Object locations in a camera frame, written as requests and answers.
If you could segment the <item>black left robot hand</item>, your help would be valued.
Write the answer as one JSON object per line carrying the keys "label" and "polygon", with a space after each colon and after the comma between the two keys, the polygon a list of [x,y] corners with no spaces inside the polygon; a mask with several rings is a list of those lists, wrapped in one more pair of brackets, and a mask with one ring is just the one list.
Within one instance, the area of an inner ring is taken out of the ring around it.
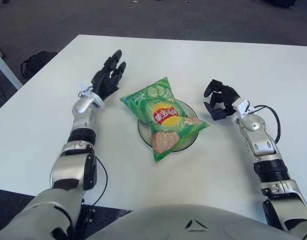
{"label": "black left robot hand", "polygon": [[124,61],[118,66],[121,57],[122,51],[119,49],[105,61],[102,69],[91,80],[92,91],[103,101],[119,89],[118,84],[127,66]]}

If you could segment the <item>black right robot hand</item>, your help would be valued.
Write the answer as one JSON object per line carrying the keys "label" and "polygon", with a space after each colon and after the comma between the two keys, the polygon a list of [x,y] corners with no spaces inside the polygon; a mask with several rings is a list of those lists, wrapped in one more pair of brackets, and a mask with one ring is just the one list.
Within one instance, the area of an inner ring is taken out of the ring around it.
{"label": "black right robot hand", "polygon": [[214,121],[232,116],[236,112],[232,104],[240,98],[232,87],[215,79],[209,83],[203,96],[211,96],[210,102],[204,102],[204,105]]}

